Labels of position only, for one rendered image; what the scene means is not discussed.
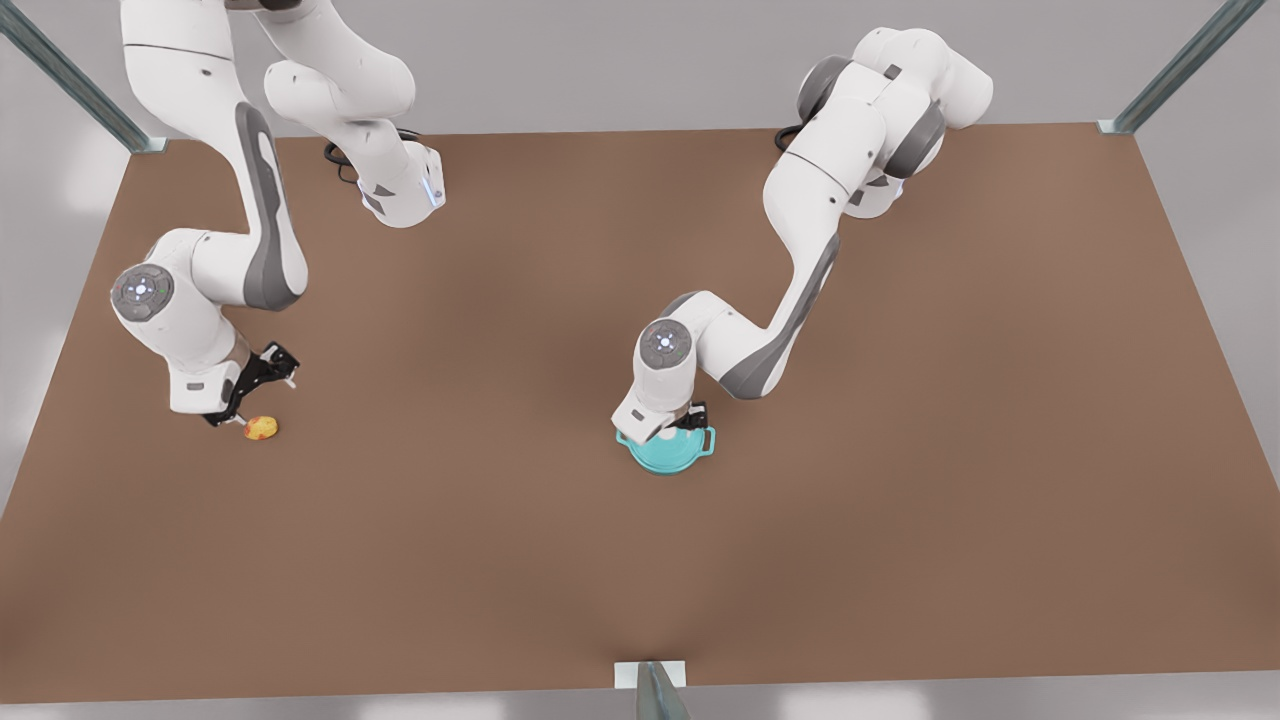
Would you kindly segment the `silver frame post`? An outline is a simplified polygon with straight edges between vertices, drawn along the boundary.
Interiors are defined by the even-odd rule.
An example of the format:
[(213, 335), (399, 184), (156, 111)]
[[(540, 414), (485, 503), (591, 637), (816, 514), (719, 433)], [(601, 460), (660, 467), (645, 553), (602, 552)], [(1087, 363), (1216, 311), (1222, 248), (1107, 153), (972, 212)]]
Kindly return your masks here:
[(0, 35), (132, 154), (157, 154), (168, 140), (143, 132), (13, 0), (0, 0)]
[(1174, 58), (1115, 117), (1096, 122), (1101, 135), (1134, 135), (1268, 0), (1224, 0)]
[(616, 662), (614, 688), (635, 689), (635, 720), (691, 720), (678, 689), (687, 685), (684, 660)]

